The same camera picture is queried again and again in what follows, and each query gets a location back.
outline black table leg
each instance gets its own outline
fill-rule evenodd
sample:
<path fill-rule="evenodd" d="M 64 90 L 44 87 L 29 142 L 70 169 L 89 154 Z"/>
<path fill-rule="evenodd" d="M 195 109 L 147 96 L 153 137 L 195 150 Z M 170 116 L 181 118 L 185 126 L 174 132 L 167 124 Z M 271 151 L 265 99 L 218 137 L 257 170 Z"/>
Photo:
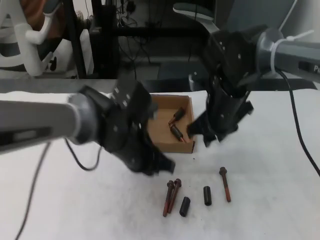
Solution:
<path fill-rule="evenodd" d="M 69 38 L 72 44 L 73 59 L 76 65 L 79 79 L 87 78 L 86 65 L 80 42 L 80 30 L 77 25 L 77 16 L 75 13 L 73 0 L 62 0 L 66 26 Z"/>

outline cardboard box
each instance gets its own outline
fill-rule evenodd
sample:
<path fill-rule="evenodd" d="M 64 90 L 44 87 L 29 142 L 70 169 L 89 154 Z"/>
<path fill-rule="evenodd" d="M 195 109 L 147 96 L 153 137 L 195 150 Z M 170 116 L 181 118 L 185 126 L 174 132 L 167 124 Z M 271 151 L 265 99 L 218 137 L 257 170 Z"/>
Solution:
<path fill-rule="evenodd" d="M 181 95 L 152 95 L 152 101 L 158 105 L 156 118 L 148 122 L 148 132 L 154 145 L 164 153 L 191 154 L 195 145 L 194 137 L 189 139 L 187 134 L 187 126 L 194 121 L 191 98 Z M 175 125 L 182 132 L 186 143 L 177 140 L 168 125 L 180 107 L 185 109 L 185 115 Z"/>

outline white table surface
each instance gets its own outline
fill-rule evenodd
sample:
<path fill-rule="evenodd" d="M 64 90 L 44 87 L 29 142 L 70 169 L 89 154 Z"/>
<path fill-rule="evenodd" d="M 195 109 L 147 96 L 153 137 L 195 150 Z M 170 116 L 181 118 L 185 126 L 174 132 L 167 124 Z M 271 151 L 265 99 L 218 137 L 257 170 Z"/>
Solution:
<path fill-rule="evenodd" d="M 195 117 L 205 92 L 192 97 Z M 306 146 L 320 165 L 320 92 L 294 92 Z M 67 94 L 0 94 L 0 100 L 63 103 Z M 174 175 L 130 172 L 103 151 L 95 172 L 75 163 L 63 140 L 48 151 L 39 174 L 21 240 L 318 240 L 320 179 L 305 156 L 295 129 L 288 92 L 252 92 L 255 110 L 223 143 L 205 148 L 198 137 L 193 154 L 168 154 Z M 0 155 L 0 239 L 12 240 L 21 225 L 35 167 L 44 144 Z M 94 143 L 75 146 L 87 166 Z M 232 202 L 227 203 L 219 168 L 225 166 Z M 168 180 L 180 178 L 176 205 L 162 216 Z M 204 205 L 210 186 L 212 205 Z M 187 217 L 179 215 L 184 196 Z"/>

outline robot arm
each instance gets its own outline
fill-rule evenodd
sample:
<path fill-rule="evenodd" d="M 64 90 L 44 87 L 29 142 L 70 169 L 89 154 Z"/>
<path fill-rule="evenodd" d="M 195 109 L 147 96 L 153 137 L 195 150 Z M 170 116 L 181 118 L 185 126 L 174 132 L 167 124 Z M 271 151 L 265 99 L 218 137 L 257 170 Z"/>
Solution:
<path fill-rule="evenodd" d="M 209 73 L 206 110 L 187 128 L 208 147 L 238 129 L 254 110 L 248 86 L 275 68 L 320 83 L 320 44 L 283 39 L 280 31 L 257 26 L 242 32 L 214 32 L 202 54 Z"/>
<path fill-rule="evenodd" d="M 0 152 L 57 138 L 96 142 L 133 172 L 173 173 L 175 163 L 152 143 L 147 122 L 157 108 L 141 83 L 118 82 L 112 98 L 84 87 L 68 104 L 0 101 Z"/>
<path fill-rule="evenodd" d="M 187 127 L 190 137 L 203 135 L 209 146 L 235 132 L 254 110 L 248 86 L 271 70 L 271 59 L 277 69 L 320 83 L 320 44 L 279 44 L 281 39 L 278 30 L 265 26 L 211 35 L 202 55 L 210 75 L 206 110 Z M 110 98 L 84 87 L 68 104 L 0 101 L 0 109 L 0 152 L 68 138 L 98 143 L 134 172 L 174 171 L 175 163 L 149 137 L 148 119 L 157 107 L 137 81 L 118 81 Z"/>

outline screw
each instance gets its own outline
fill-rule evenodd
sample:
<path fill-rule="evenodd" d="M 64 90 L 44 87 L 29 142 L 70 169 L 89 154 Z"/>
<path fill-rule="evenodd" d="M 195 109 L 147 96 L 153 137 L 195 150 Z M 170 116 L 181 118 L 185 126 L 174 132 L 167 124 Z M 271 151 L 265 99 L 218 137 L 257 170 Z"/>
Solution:
<path fill-rule="evenodd" d="M 229 187 L 228 187 L 228 182 L 227 182 L 227 169 L 223 166 L 220 168 L 219 174 L 222 176 L 222 181 L 223 181 L 223 186 L 224 186 L 224 191 L 225 191 L 225 197 L 226 201 L 228 203 L 231 202 L 231 197 L 230 197 L 230 192 L 229 192 Z"/>
<path fill-rule="evenodd" d="M 174 184 L 175 184 L 175 187 L 174 187 L 174 190 L 173 190 L 173 194 L 172 194 L 172 199 L 170 201 L 170 204 L 169 204 L 169 208 L 168 208 L 168 214 L 171 213 L 172 211 L 172 208 L 174 207 L 174 204 L 175 204 L 175 200 L 176 200 L 176 197 L 177 197 L 177 194 L 178 194 L 178 190 L 179 188 L 181 188 L 181 180 L 179 178 L 177 178 L 175 181 L 174 181 Z"/>
<path fill-rule="evenodd" d="M 166 193 L 166 199 L 165 199 L 164 209 L 163 209 L 163 216 L 164 217 L 166 217 L 168 214 L 168 207 L 169 207 L 170 200 L 171 200 L 172 190 L 175 187 L 174 181 L 172 181 L 172 180 L 168 181 L 168 183 L 166 185 L 168 186 L 168 192 Z"/>

